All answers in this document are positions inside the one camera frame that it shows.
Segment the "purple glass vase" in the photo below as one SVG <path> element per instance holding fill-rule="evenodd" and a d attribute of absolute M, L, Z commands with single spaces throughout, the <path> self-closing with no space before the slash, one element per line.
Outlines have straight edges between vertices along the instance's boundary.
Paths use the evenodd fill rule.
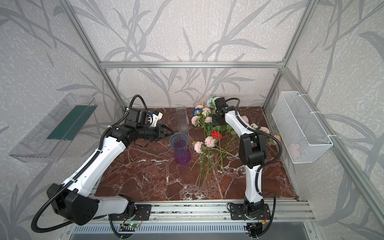
<path fill-rule="evenodd" d="M 192 155 L 188 146 L 189 137 L 177 132 L 170 137 L 170 145 L 174 148 L 174 159 L 179 165 L 186 165 L 190 162 Z"/>

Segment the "light blue flower stem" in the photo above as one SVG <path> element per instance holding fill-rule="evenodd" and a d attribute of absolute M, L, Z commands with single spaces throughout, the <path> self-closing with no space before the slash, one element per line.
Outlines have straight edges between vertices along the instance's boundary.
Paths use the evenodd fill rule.
<path fill-rule="evenodd" d="M 216 103 L 215 103 L 215 101 L 216 101 L 217 98 L 218 98 L 218 97 L 212 95 L 211 98 L 209 98 L 209 99 L 207 100 L 207 107 L 211 108 L 212 110 L 215 110 L 215 109 L 216 109 Z"/>

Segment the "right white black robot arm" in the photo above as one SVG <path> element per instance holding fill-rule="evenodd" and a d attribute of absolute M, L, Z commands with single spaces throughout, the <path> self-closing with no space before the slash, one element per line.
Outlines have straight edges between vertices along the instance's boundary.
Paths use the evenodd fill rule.
<path fill-rule="evenodd" d="M 266 163 L 267 140 L 273 137 L 262 131 L 252 128 L 239 114 L 238 106 L 229 106 L 227 102 L 238 98 L 217 98 L 214 103 L 216 114 L 213 117 L 214 125 L 229 125 L 240 138 L 239 158 L 246 170 L 246 191 L 244 198 L 244 212 L 248 218 L 254 219 L 264 208 L 264 195 L 262 193 L 262 170 Z"/>

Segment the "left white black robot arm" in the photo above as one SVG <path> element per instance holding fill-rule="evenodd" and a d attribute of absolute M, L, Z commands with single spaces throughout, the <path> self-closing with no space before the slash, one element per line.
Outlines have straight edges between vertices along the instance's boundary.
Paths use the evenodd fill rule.
<path fill-rule="evenodd" d="M 111 163 L 136 140 L 157 142 L 174 132 L 158 121 L 163 114 L 159 111 L 129 109 L 117 123 L 103 132 L 99 146 L 94 153 L 62 184 L 52 184 L 47 189 L 48 200 L 38 210 L 31 222 L 35 233 L 47 233 L 70 224 L 87 224 L 95 217 L 113 214 L 133 215 L 134 201 L 127 197 L 91 197 L 91 191 Z M 48 228 L 38 226 L 43 212 L 52 206 L 57 215 L 67 221 Z"/>

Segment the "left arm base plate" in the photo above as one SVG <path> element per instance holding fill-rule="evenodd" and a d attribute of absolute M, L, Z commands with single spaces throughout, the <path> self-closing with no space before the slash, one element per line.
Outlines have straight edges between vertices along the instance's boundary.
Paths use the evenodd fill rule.
<path fill-rule="evenodd" d="M 139 205 L 130 205 L 122 214 L 112 214 L 112 221 L 148 221 L 150 218 L 152 210 L 152 205 L 149 204 L 139 204 Z"/>

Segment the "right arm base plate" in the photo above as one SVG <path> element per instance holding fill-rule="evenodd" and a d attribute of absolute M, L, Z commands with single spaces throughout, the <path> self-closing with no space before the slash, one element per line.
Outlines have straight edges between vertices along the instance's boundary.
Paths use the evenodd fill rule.
<path fill-rule="evenodd" d="M 270 220 L 271 211 L 267 204 L 260 203 L 256 205 L 247 205 L 247 204 L 235 204 L 228 203 L 227 209 L 231 215 L 231 220 Z"/>

